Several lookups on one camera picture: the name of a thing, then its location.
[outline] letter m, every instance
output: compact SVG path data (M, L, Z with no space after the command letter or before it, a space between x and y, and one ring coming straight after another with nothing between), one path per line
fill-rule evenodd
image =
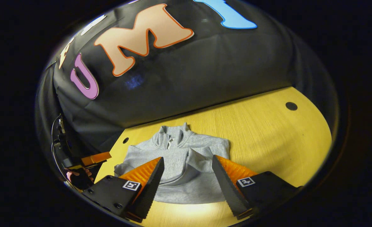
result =
M158 4L139 12L133 29L113 27L95 41L101 45L113 64L113 75L121 76L135 64L134 57L126 57L120 48L141 56L149 53L148 31L155 36L154 47L165 48L187 40L194 35L191 29L182 27L165 9Z

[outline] gray sweatshirt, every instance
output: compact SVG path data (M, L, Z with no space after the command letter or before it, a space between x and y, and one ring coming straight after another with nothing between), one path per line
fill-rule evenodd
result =
M225 198L211 168L212 156L229 159L227 139L196 134L187 123L161 126L149 140L129 146L122 164L114 167L119 177L157 157L163 157L165 171L154 200L175 204L203 204Z

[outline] wooden table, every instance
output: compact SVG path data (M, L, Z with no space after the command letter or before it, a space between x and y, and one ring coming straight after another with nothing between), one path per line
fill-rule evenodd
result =
M295 111L286 102L298 106ZM230 141L230 159L261 173L272 171L295 187L306 184L326 158L331 134L326 120L293 87L216 105L196 112L127 128L110 151L95 182L114 175L129 145L150 139L162 125L179 126ZM142 226L229 226L239 222L227 203L167 204L154 201Z

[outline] orange soft gripper finger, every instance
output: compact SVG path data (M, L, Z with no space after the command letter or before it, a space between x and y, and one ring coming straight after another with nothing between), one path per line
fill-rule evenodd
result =
M95 154L95 155L91 155L91 156L82 158L81 160L82 160L82 162L85 166L88 166L88 165L91 165L91 164L95 164L95 163L107 160L109 158L111 158L110 153L109 152L103 152L103 153L100 153L100 154Z
M228 177L231 179L233 185L236 187L236 189L239 192L241 191L236 186L236 181L238 181L239 179L245 178L245 177L251 177L251 176L257 175L256 172L251 171L247 167L236 164L235 162L229 159L223 158L221 156L218 156L218 155L215 155L215 156L220 162L220 164L222 165L222 168L224 168L224 170L228 174Z
M144 189L145 185L147 184L148 180L150 179L150 176L152 172L154 171L156 164L162 157L155 158L152 161L149 161L145 164L140 165L139 167L129 171L128 173L125 173L121 175L119 178L128 180L128 181L135 181L141 183L141 190L139 190L137 196L135 197L134 201L137 199L137 197L141 194L142 190Z

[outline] sweatshirt collar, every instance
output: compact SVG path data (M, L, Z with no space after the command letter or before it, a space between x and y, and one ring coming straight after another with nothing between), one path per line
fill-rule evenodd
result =
M161 126L159 131L152 137L152 141L159 149L167 149L169 144L170 148L181 148L193 133L186 122L176 127Z

